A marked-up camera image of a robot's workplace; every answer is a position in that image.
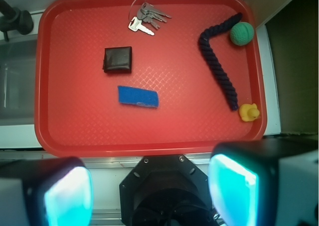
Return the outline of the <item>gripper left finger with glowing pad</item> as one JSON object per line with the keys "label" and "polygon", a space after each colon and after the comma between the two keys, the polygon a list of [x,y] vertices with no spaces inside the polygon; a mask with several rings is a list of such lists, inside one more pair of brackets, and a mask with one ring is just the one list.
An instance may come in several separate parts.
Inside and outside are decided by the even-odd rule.
{"label": "gripper left finger with glowing pad", "polygon": [[77,157],[0,162],[2,226],[88,226],[93,201],[91,173]]}

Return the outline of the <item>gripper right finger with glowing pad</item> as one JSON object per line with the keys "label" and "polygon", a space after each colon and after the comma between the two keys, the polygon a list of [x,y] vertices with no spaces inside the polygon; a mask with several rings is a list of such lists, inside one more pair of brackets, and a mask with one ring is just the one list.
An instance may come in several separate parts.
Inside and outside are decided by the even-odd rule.
{"label": "gripper right finger with glowing pad", "polygon": [[319,142],[287,136],[220,143],[208,187],[228,226],[316,226]]}

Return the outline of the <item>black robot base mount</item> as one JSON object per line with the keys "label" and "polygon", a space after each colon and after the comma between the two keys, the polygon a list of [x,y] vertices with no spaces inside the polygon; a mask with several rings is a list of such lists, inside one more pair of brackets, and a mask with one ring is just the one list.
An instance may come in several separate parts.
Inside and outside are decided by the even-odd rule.
{"label": "black robot base mount", "polygon": [[145,156],[119,184],[126,226],[216,226],[208,177],[184,155]]}

